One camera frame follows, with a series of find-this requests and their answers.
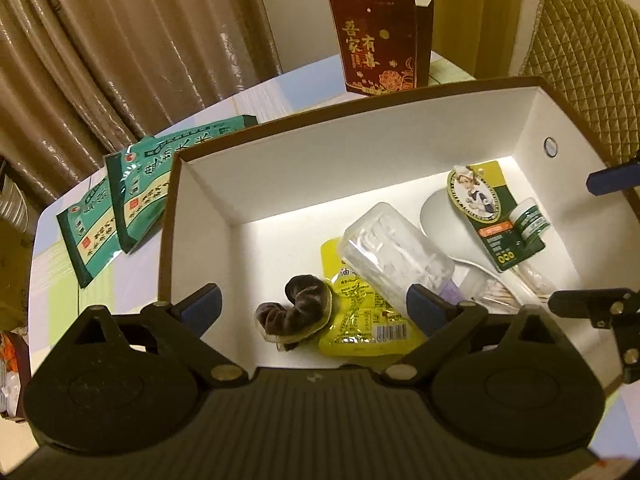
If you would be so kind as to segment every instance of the green packet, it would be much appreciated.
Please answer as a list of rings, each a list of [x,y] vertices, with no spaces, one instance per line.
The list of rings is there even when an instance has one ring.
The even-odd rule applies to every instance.
[[[455,166],[447,177],[449,198],[465,215],[498,270],[507,270],[545,248],[540,238],[525,243],[509,214],[516,201],[496,160]]]
[[[78,283],[85,288],[122,252],[107,178],[57,218]]]
[[[241,115],[162,137],[145,137],[105,157],[120,246],[128,253],[164,211],[174,153],[206,140],[255,126]]]

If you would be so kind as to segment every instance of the clear plastic bottle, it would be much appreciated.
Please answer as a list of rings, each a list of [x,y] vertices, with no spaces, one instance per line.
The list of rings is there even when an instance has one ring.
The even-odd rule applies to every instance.
[[[385,202],[347,228],[337,251],[403,315],[407,291],[414,283],[453,304],[464,299],[451,281],[453,260]]]

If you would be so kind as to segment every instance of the brown curtain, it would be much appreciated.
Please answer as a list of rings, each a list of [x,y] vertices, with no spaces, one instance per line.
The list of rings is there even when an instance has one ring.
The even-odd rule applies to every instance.
[[[435,0],[433,49],[478,79],[506,76],[521,0]]]
[[[0,0],[0,155],[49,203],[281,72],[262,0]]]

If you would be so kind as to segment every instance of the yellow curtain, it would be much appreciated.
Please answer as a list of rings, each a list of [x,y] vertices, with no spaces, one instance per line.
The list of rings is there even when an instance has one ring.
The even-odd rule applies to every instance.
[[[521,0],[435,0],[433,49],[476,78],[508,74]]]

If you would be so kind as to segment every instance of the chair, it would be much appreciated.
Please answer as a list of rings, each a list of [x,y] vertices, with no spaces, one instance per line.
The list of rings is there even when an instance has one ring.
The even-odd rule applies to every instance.
[[[640,148],[639,28],[622,0],[540,0],[520,71],[551,83],[617,163]]]

